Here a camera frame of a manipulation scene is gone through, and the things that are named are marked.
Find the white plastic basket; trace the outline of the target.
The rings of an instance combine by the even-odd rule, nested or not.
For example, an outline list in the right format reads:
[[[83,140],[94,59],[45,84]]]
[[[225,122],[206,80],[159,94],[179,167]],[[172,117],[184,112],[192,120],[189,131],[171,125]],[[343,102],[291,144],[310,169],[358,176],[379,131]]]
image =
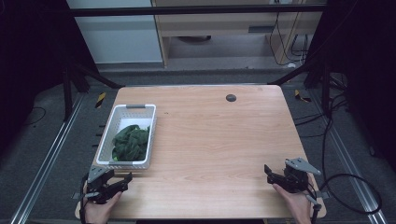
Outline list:
[[[150,127],[148,150],[143,161],[114,161],[112,159],[112,140],[115,135],[129,125],[138,125],[141,129]],[[96,163],[110,169],[148,169],[156,126],[156,105],[116,105],[105,128],[102,142],[96,155]]]

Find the dark green cloth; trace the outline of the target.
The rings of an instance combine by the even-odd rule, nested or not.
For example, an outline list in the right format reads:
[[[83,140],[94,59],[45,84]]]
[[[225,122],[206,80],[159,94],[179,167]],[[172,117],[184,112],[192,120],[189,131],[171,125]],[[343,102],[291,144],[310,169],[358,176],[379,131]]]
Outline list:
[[[149,144],[150,127],[141,129],[129,125],[119,131],[112,140],[112,159],[114,161],[143,161]]]

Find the white cabinet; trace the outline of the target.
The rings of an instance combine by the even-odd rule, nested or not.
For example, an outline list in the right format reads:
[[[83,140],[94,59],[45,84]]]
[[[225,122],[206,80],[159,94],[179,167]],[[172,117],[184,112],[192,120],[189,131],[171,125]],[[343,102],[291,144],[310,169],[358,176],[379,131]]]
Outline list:
[[[150,0],[66,0],[71,9],[151,7]],[[153,16],[75,17],[97,64],[161,63]]]

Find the black curtain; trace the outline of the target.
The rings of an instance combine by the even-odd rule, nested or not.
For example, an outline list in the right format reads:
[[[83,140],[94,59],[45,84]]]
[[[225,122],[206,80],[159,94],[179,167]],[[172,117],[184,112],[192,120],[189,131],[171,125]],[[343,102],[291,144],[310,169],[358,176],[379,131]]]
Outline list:
[[[308,56],[347,77],[373,147],[396,172],[396,0],[325,0]]]
[[[96,64],[66,0],[0,0],[0,160],[33,110],[35,97],[63,82],[63,61],[50,45],[63,44],[74,60],[96,71]],[[50,37],[47,30],[56,32]]]

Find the person's right hand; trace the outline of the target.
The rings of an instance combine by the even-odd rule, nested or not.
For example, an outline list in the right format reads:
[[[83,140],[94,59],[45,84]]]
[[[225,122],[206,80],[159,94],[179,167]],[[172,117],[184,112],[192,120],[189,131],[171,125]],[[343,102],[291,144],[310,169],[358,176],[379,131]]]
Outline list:
[[[289,193],[278,184],[273,184],[273,188],[285,201],[296,224],[311,224],[311,202],[304,193]]]

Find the person's left hand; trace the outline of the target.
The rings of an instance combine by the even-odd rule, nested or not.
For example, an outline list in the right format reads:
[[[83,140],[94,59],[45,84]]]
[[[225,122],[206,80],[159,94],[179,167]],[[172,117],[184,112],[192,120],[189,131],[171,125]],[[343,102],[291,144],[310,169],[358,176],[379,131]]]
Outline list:
[[[85,222],[88,224],[107,224],[112,210],[120,200],[121,195],[121,192],[117,192],[104,204],[97,204],[84,199]]]

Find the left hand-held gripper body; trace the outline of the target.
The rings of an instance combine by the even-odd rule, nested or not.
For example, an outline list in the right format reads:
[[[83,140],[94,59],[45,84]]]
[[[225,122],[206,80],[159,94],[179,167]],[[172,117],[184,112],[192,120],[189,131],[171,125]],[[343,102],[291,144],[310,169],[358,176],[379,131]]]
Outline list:
[[[92,165],[89,172],[83,179],[83,185],[86,191],[82,192],[81,202],[87,199],[90,202],[104,204],[110,200],[117,192],[115,191],[115,183],[105,183],[104,177],[107,169],[101,166]]]

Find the yellow black striped tape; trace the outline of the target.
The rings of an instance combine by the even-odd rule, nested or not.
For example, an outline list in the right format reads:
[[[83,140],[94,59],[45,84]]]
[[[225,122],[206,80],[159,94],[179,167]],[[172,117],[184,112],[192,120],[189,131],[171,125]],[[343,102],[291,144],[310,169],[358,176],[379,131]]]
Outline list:
[[[306,103],[312,102],[309,97],[303,97],[298,90],[294,90],[294,98]]]
[[[101,105],[102,105],[102,103],[103,103],[103,101],[105,100],[105,98],[106,98],[106,92],[101,92],[101,93],[98,95],[98,98],[97,98],[97,101],[96,101],[94,107],[95,107],[95,108],[100,108]]]

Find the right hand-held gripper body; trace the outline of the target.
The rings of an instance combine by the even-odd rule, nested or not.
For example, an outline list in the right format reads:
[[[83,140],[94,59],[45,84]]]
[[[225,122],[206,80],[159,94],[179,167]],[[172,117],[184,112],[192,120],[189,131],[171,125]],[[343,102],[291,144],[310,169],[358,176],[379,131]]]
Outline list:
[[[282,187],[290,193],[304,191],[308,188],[308,175],[321,175],[321,171],[303,158],[289,159],[291,170],[284,172]]]

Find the aluminium floor rail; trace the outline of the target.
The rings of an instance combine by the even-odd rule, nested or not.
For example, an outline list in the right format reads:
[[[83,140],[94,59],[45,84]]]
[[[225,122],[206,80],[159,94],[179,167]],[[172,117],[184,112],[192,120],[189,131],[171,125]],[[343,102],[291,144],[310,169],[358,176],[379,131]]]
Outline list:
[[[14,212],[9,224],[25,224],[28,217],[31,214],[32,209],[35,206],[35,203],[48,179],[48,176],[54,166],[59,153],[61,152],[66,137],[68,136],[76,118],[79,110],[81,109],[81,104],[85,98],[84,93],[78,93],[76,96],[76,101],[72,104],[72,112],[68,119],[66,119],[62,126],[57,132],[55,139],[52,142],[52,145],[49,148],[49,151],[42,161],[40,168],[38,169],[35,178],[30,185],[29,189],[25,193],[20,205],[17,207]]]
[[[317,91],[308,91],[313,104],[316,106],[318,112],[322,115],[321,121],[325,126],[323,140],[321,143],[321,170],[323,175],[323,188],[328,188],[332,180],[342,177],[347,178],[352,188],[354,189],[357,198],[361,203],[361,209],[354,208],[342,201],[333,190],[328,189],[329,195],[334,198],[339,204],[341,204],[346,210],[367,216],[371,224],[389,224],[384,213],[382,212],[382,197],[378,190],[366,179],[358,168],[357,164],[352,160],[347,147],[344,144],[341,135],[336,129],[336,126],[332,123],[332,106],[330,105],[331,115],[326,117],[321,109],[321,100]],[[328,175],[326,173],[326,146],[327,140],[330,139],[332,148],[336,153],[338,160],[341,162],[344,169],[343,173]]]

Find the black metal stand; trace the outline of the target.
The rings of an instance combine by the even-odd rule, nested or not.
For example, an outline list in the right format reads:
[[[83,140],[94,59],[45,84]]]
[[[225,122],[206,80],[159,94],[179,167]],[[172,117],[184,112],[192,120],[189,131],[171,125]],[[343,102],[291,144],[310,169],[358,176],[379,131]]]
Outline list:
[[[302,73],[307,73],[304,80],[304,85],[307,88],[312,88],[321,84],[321,109],[326,117],[331,115],[330,110],[330,66],[325,59],[314,58],[307,60],[305,64],[289,72],[285,76],[269,82],[269,85],[281,86],[287,81],[299,76]]]
[[[71,85],[74,84],[78,92],[88,92],[90,85],[85,76],[91,77],[111,89],[122,88],[121,84],[117,84],[103,76],[98,72],[84,66],[80,63],[70,62],[64,66],[62,77],[63,77],[63,88],[64,88],[64,121],[67,121],[73,112],[73,100]]]

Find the light wooden desk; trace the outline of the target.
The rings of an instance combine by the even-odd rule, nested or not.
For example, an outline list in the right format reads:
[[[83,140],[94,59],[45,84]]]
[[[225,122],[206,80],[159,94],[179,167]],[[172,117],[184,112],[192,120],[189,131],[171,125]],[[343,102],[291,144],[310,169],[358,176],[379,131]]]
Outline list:
[[[321,4],[325,0],[150,0],[155,7],[301,5]],[[264,34],[277,63],[284,63],[297,35],[312,35],[322,13],[277,12],[157,15],[159,36],[247,35]]]

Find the black horizontal frame bar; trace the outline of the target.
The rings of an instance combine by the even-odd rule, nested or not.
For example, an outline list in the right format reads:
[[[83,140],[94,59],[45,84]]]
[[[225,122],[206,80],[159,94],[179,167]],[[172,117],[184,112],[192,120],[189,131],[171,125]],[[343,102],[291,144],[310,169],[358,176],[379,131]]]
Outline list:
[[[77,9],[69,9],[68,13],[74,17],[277,13],[277,12],[319,12],[325,10],[326,7],[327,7],[326,4],[186,6],[186,7],[117,7],[117,8],[77,8]]]

